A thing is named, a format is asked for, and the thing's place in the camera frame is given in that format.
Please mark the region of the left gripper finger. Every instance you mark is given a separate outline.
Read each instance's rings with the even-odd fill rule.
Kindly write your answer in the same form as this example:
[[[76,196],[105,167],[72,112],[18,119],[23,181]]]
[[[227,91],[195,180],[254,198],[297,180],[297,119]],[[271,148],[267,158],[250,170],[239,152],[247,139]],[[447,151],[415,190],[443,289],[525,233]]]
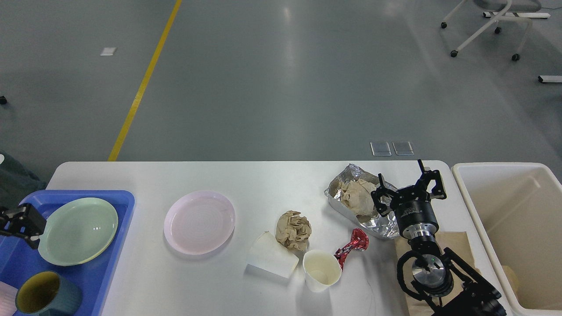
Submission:
[[[40,236],[44,234],[46,224],[46,218],[30,203],[12,209],[1,207],[0,234],[23,239],[34,250],[40,245]]]

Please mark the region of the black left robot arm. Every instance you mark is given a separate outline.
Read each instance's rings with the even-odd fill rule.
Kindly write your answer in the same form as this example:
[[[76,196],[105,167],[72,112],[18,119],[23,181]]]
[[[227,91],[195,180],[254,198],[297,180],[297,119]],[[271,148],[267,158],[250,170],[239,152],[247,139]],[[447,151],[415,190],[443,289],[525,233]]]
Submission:
[[[1,152],[0,165],[0,226],[2,236],[23,239],[32,249],[40,245],[46,220],[30,203],[22,200],[43,190],[46,183],[22,163]]]

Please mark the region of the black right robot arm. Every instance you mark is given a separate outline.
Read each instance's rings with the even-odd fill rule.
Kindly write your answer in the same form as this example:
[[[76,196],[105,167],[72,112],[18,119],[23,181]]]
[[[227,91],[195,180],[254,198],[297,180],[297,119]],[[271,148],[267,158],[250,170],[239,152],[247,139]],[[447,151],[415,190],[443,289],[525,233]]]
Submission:
[[[394,190],[378,174],[379,185],[371,192],[377,213],[393,212],[399,234],[410,246],[397,261],[400,288],[425,302],[434,316],[505,316],[499,290],[451,248],[440,248],[431,201],[447,198],[443,179],[439,170],[417,163],[421,174],[415,184]]]

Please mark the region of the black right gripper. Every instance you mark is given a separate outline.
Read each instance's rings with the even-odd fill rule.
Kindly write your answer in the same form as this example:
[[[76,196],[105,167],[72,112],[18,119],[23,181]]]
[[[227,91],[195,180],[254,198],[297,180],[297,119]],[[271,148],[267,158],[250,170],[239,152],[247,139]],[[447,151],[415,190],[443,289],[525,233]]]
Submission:
[[[421,159],[417,162],[422,174],[414,186],[392,190],[378,174],[379,186],[371,192],[377,213],[386,217],[394,212],[400,236],[408,240],[435,235],[439,226],[430,200],[447,198],[440,171],[426,168]]]

